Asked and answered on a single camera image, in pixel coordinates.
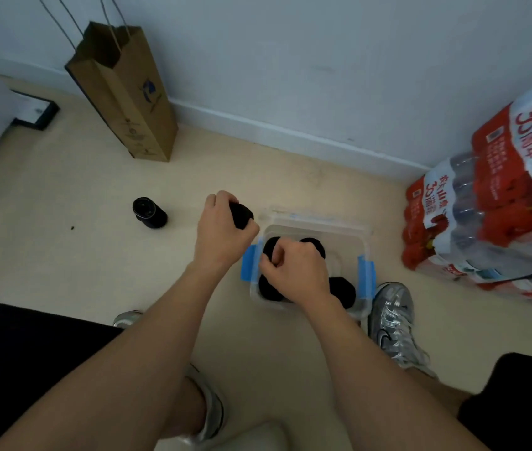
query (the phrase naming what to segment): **person's left arm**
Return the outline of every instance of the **person's left arm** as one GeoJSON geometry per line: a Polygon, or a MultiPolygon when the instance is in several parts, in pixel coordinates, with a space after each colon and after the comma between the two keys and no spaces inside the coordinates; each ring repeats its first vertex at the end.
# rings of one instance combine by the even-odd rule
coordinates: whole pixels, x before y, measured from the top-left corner
{"type": "Polygon", "coordinates": [[[235,228],[230,193],[208,196],[195,257],[134,326],[64,377],[1,438],[0,451],[152,450],[218,282],[259,227],[235,228]]]}

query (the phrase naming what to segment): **black camera lens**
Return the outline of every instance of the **black camera lens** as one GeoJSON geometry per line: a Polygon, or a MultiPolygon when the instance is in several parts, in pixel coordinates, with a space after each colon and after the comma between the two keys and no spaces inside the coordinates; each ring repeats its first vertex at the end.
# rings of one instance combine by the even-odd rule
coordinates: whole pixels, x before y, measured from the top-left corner
{"type": "Polygon", "coordinates": [[[161,210],[149,198],[137,198],[133,203],[133,212],[137,220],[142,221],[143,224],[151,229],[157,229],[165,226],[168,223],[168,215],[161,210]]]}

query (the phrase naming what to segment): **string handle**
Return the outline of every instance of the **string handle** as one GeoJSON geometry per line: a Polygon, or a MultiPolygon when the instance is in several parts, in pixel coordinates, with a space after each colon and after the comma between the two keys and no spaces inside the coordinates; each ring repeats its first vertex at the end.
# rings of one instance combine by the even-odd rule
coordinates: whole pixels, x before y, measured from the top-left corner
{"type": "MultiPolygon", "coordinates": [[[[59,29],[61,30],[61,33],[63,33],[63,35],[68,40],[68,42],[72,45],[72,48],[74,50],[76,50],[76,46],[74,45],[74,42],[70,39],[69,36],[67,36],[66,30],[63,29],[61,24],[57,21],[55,16],[52,14],[52,12],[49,11],[49,8],[46,7],[46,5],[44,4],[44,0],[39,0],[39,1],[40,1],[40,4],[42,5],[42,7],[44,8],[44,10],[47,12],[47,14],[49,14],[49,16],[53,19],[53,22],[55,22],[55,25],[57,25],[59,27],[59,29]]],[[[82,33],[82,30],[80,29],[78,23],[76,22],[76,19],[74,19],[74,16],[70,12],[70,10],[67,8],[66,4],[63,2],[63,0],[59,0],[59,2],[61,3],[61,6],[63,6],[63,9],[65,9],[67,14],[70,16],[70,19],[72,19],[72,22],[74,22],[74,25],[76,26],[76,28],[80,32],[80,36],[84,37],[84,34],[82,33]]]]}
{"type": "MultiPolygon", "coordinates": [[[[114,42],[116,43],[116,47],[121,52],[122,50],[120,48],[120,44],[117,41],[116,33],[114,31],[114,28],[112,27],[110,19],[107,17],[107,12],[105,11],[105,4],[104,4],[103,0],[99,0],[99,1],[101,2],[101,9],[103,9],[103,15],[105,16],[105,21],[107,22],[107,24],[110,27],[110,32],[112,33],[112,37],[114,38],[114,42]]],[[[120,7],[117,5],[115,0],[111,0],[111,1],[112,1],[113,5],[116,7],[117,13],[120,14],[120,18],[122,19],[122,22],[124,22],[124,27],[126,28],[126,33],[128,33],[128,39],[132,39],[132,37],[130,36],[130,30],[128,29],[128,25],[126,23],[126,20],[124,20],[124,16],[122,15],[122,12],[120,11],[120,7]]]]}

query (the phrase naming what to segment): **baseboard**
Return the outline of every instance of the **baseboard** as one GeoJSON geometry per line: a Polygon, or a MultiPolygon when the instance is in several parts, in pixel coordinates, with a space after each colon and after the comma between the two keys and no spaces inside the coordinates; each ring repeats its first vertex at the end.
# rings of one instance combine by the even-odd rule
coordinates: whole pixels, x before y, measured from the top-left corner
{"type": "MultiPolygon", "coordinates": [[[[82,94],[65,70],[45,68],[13,59],[0,58],[0,74],[47,87],[58,88],[68,93],[82,94]]],[[[287,152],[348,166],[400,183],[411,183],[429,170],[427,166],[366,148],[358,148],[346,143],[332,141],[331,139],[207,109],[176,98],[171,98],[171,102],[181,123],[237,137],[252,143],[260,143],[287,152]]]]}

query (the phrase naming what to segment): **white wall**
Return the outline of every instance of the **white wall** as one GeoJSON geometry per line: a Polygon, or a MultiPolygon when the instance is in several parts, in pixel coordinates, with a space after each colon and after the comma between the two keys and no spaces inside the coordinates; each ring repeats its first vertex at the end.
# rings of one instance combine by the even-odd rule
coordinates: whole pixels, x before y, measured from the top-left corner
{"type": "MultiPolygon", "coordinates": [[[[65,1],[83,27],[102,18],[98,0],[65,1]]],[[[118,2],[183,117],[404,179],[532,85],[532,0],[118,2]]],[[[0,0],[0,71],[67,79],[71,53],[38,0],[0,0]]]]}

